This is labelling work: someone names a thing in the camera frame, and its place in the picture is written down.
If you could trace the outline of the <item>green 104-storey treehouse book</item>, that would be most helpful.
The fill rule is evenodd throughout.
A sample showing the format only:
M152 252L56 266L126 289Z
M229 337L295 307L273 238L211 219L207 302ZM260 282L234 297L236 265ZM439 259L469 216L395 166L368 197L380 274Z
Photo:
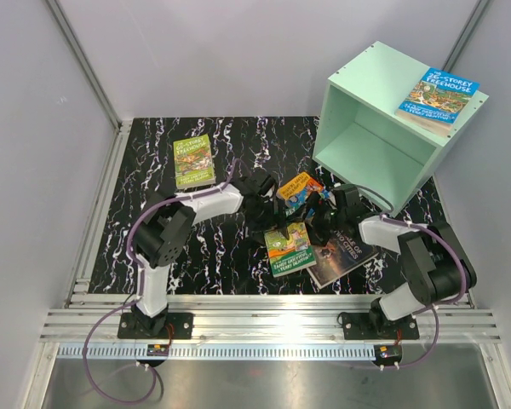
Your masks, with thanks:
M267 255L274 278L315 266L317 261L306 224L292 222L287 226L289 238L278 230L264 233Z

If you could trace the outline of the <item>mint green open cabinet box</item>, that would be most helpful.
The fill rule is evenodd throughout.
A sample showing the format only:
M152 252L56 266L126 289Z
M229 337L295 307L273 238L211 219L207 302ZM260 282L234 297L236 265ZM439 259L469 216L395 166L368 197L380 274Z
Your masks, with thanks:
M448 136L396 116L428 65L375 42L327 81L313 160L365 187L373 204L397 215L437 170L488 96L480 91Z

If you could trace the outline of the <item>lime green 65-storey treehouse book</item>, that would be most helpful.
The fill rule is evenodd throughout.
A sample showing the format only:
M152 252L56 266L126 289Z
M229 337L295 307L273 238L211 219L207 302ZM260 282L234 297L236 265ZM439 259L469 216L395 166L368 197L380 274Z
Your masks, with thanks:
M215 183L215 169L208 135L173 142L175 185L184 190Z

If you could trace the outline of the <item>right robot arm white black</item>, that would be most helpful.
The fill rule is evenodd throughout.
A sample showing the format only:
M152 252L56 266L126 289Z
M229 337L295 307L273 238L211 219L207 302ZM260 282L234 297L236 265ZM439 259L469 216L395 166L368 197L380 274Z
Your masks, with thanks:
M398 254L405 275L404 284L374 299L367 312L341 314L345 338L415 339L417 314L457 302L476 285L477 274L447 222L416 224L369 211L352 184L334 188L333 195L310 193L300 208L312 242L323 245L334 232L344 233Z

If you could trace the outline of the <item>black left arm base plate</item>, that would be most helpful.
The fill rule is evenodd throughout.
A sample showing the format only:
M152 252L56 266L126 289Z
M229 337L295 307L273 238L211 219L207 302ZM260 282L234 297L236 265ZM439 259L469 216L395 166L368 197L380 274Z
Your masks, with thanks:
M185 312L159 314L148 318L133 312L123 313L118 326L119 339L190 340L194 315Z

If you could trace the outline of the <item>left aluminium corner post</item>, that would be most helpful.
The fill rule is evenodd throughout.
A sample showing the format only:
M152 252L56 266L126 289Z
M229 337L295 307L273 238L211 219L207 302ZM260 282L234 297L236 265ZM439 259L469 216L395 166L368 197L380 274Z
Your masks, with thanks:
M91 66L89 58L84 52L83 46L79 41L71 22L68 20L66 12L62 8L60 1L44 0L43 2L59 27L61 35L73 53L82 74L88 82L89 87L91 88L101 109L105 113L108 122L112 125L115 131L118 131L121 128L122 119L118 116L115 108L112 106L112 103L101 85L94 68Z

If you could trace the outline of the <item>aluminium rail frame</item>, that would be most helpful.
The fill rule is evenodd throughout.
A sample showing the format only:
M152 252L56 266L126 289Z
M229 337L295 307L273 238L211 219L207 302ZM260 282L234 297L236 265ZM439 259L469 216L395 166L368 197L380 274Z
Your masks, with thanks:
M117 337L118 307L130 294L89 291L103 227L134 119L112 144L87 237L66 300L45 320L27 408L108 408L90 384L135 408L511 408L511 376L493 314L471 297L419 318L420 339L403 341L409 368L378 371L369 361L154 360L61 358L62 343L147 343ZM347 341L337 323L397 287L397 258L383 252L366 268L312 295L171 294L174 312L194 315L192 338L174 343L369 344Z

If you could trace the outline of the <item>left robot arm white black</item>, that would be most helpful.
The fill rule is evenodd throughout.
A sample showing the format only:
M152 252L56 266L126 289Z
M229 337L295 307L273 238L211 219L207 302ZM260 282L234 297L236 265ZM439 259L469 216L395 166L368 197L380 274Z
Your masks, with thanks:
M171 328L166 297L169 272L192 228L217 216L241 213L246 234L260 245L264 233L288 237L284 202L275 196L276 180L265 171L229 177L223 183L169 197L158 191L148 201L128 236L127 254L138 264L138 294L129 329L156 338Z

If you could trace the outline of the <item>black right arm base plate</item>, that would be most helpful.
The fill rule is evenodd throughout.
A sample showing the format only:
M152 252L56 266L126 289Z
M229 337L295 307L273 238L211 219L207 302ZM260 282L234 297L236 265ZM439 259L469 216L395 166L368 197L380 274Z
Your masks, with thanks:
M345 340L418 340L418 325L412 317L389 321L376 319L372 312L340 312L337 323Z

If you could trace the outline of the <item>dark tale of two cities book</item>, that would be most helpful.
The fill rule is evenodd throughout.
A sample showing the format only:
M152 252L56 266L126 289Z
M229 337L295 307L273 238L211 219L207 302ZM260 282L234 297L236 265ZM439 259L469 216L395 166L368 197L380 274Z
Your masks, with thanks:
M326 245L313 245L316 264L308 272L319 290L341 279L378 255L375 246L335 231Z

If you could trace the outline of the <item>right aluminium corner post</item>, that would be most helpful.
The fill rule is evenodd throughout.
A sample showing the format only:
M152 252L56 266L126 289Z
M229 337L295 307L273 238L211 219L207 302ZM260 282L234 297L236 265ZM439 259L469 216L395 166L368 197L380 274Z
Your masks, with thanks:
M478 30L479 25L485 18L493 3L493 0L476 1L474 8L465 21L463 28L459 32L456 41L454 42L449 54L445 59L442 70L446 72L452 72L454 70L458 61L461 59L463 52L474 37L474 34Z

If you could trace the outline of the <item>blue 26-storey treehouse book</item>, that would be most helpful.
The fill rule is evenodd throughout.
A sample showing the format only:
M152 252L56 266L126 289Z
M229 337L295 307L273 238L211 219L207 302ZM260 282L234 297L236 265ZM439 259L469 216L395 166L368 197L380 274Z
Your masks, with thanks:
M430 67L399 105L396 115L448 137L479 83Z

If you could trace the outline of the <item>black marble pattern mat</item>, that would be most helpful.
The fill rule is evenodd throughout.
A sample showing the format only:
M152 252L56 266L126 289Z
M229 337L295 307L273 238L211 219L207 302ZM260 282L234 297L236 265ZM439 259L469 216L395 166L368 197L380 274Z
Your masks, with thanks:
M133 292L136 266L126 254L130 227L146 198L156 189L175 191L173 143L197 135L211 142L218 181L234 159L248 169L263 169L287 182L307 172L323 185L338 183L313 159L319 121L315 117L137 118L119 168L89 291ZM263 245L249 239L241 215L220 216L196 226L169 276L171 294L312 295L318 292L309 273L274 278Z

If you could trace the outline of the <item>orange 130-storey treehouse book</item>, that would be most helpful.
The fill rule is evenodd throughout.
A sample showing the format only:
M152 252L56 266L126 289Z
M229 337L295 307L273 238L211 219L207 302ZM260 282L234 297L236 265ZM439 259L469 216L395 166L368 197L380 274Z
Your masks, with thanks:
M302 172L285 183L277 191L277 197L284 201L287 216L299 210L313 193L325 195L324 187L307 172Z

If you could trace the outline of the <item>aluminium corner post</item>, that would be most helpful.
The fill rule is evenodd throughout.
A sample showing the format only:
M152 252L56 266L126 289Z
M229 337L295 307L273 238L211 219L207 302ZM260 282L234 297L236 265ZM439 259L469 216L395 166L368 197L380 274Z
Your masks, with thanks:
M445 59L442 70L446 72L452 72L454 70L458 61L461 59L463 52L474 37L474 34L478 30L479 25L485 18L493 3L493 0L476 1L474 8L465 21L463 28L459 32L456 41L454 42L449 54Z
M43 2L59 27L61 35L73 53L82 74L88 82L89 87L91 88L101 109L105 113L108 122L112 125L115 131L118 131L121 128L122 119L118 116L115 108L112 106L112 103L101 85L94 68L91 66L89 58L84 52L83 46L79 41L71 22L68 20L66 12L62 8L60 1L44 0Z

